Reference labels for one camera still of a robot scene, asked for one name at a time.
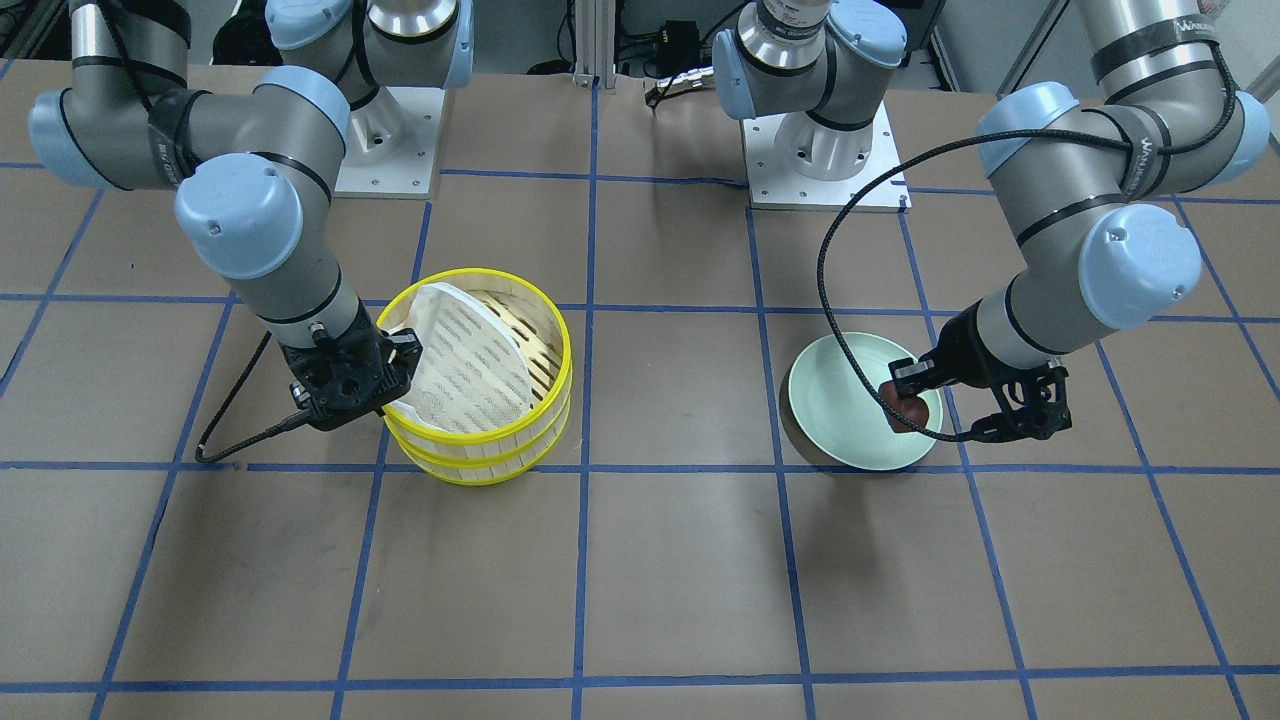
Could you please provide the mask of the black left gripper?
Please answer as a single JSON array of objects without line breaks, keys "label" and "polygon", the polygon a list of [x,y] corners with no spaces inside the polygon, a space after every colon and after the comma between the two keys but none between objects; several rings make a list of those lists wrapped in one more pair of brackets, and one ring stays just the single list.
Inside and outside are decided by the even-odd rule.
[{"label": "black left gripper", "polygon": [[1073,427],[1065,397],[1068,372],[1044,363],[1019,369],[998,360],[980,341],[978,306],[950,319],[934,348],[919,360],[899,359],[888,365],[900,396],[964,384],[989,389],[998,411],[975,420],[963,438],[982,443],[1047,439]]}]

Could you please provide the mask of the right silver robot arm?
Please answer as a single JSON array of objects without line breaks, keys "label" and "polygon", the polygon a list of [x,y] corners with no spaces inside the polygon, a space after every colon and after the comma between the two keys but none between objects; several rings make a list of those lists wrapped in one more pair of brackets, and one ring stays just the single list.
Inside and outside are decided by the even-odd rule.
[{"label": "right silver robot arm", "polygon": [[468,1],[270,1],[283,64],[250,94],[191,88],[182,1],[72,1],[73,85],[41,94],[29,140],[69,184],[174,190],[198,258],[278,342],[300,406],[330,430],[411,387],[412,331],[376,327],[325,240],[352,122],[389,87],[454,88],[474,68]]}]

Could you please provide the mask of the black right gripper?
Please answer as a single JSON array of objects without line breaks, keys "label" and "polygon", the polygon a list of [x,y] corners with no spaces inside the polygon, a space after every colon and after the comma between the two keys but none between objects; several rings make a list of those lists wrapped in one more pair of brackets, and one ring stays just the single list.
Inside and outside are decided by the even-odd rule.
[{"label": "black right gripper", "polygon": [[333,337],[314,325],[317,346],[282,346],[285,365],[294,375],[291,393],[298,409],[285,428],[303,424],[319,430],[338,427],[404,397],[422,356],[415,329],[388,333],[369,320],[356,320]]}]

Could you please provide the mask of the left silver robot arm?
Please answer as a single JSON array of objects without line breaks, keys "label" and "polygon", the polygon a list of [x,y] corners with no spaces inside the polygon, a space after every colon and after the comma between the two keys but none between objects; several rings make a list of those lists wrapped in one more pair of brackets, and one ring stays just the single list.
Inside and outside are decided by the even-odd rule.
[{"label": "left silver robot arm", "polygon": [[[1197,1],[1084,1],[1093,77],[1084,108],[1064,85],[1006,95],[970,138],[864,179],[845,218],[895,174],[974,147],[1025,261],[1005,287],[947,322],[918,360],[872,383],[844,365],[879,419],[932,439],[928,389],[988,389],[997,411],[947,442],[1046,439],[1071,423],[1060,359],[1140,325],[1192,292],[1201,252],[1148,197],[1235,179],[1268,145],[1266,108],[1238,88],[1213,18]],[[812,181],[856,179],[873,122],[906,53],[906,29],[874,1],[746,1],[712,44],[716,91],[737,120],[781,117],[783,165]]]}]

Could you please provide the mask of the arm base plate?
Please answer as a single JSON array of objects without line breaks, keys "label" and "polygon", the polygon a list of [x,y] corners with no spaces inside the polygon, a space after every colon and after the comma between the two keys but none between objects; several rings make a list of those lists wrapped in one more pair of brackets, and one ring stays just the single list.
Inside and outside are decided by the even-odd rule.
[{"label": "arm base plate", "polygon": [[349,119],[334,195],[429,200],[438,178],[447,100],[443,88],[381,87]]},{"label": "arm base plate", "polygon": [[870,126],[849,132],[819,126],[800,111],[740,126],[756,210],[837,211],[901,161],[884,104]]}]

